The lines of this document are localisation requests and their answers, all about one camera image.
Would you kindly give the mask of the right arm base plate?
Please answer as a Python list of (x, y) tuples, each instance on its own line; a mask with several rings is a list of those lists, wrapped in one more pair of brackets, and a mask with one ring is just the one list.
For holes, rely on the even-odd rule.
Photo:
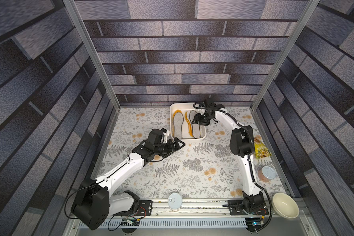
[(254, 215), (254, 216), (265, 216), (269, 214), (266, 205), (256, 206), (249, 211), (245, 210), (242, 199), (228, 200), (227, 207), (229, 208), (230, 215)]

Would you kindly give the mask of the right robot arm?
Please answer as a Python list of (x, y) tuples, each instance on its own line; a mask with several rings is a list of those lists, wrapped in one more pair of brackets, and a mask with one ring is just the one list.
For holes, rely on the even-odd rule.
[(267, 191), (261, 187), (255, 178), (253, 165), (255, 144), (253, 128), (249, 125), (241, 124), (228, 113), (222, 104), (216, 104), (211, 98), (202, 103), (195, 103), (193, 107), (199, 111), (194, 116), (193, 124), (201, 126), (211, 125), (211, 121), (220, 122), (231, 132), (229, 148), (240, 163), (240, 170), (243, 178), (242, 195), (243, 201), (240, 205), (230, 205), (228, 208), (238, 208), (248, 215), (265, 216), (268, 209), (264, 200)]

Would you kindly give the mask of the white plastic storage box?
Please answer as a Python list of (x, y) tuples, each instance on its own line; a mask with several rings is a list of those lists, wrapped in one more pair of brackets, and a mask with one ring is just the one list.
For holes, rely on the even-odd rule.
[(192, 123), (195, 115), (203, 113), (193, 105), (194, 103), (174, 103), (170, 106), (171, 137), (177, 137), (186, 144), (202, 142), (207, 134), (204, 126)]

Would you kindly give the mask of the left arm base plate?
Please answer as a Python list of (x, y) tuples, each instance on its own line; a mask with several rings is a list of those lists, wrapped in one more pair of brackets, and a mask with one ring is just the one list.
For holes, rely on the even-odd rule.
[(153, 201), (151, 200), (139, 200), (134, 201), (132, 206), (128, 211), (122, 211), (120, 213), (114, 214), (114, 216), (131, 215), (136, 217), (151, 216)]

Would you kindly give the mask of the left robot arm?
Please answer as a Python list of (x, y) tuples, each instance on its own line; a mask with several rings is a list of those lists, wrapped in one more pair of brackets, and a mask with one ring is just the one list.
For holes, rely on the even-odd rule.
[(141, 207), (136, 194), (129, 190), (119, 195), (114, 192), (135, 172), (153, 162), (155, 156), (165, 159), (184, 146), (179, 138), (169, 138), (168, 130), (153, 129), (119, 165), (94, 180), (85, 179), (81, 183), (71, 213), (90, 230), (101, 226), (108, 216), (137, 214)]

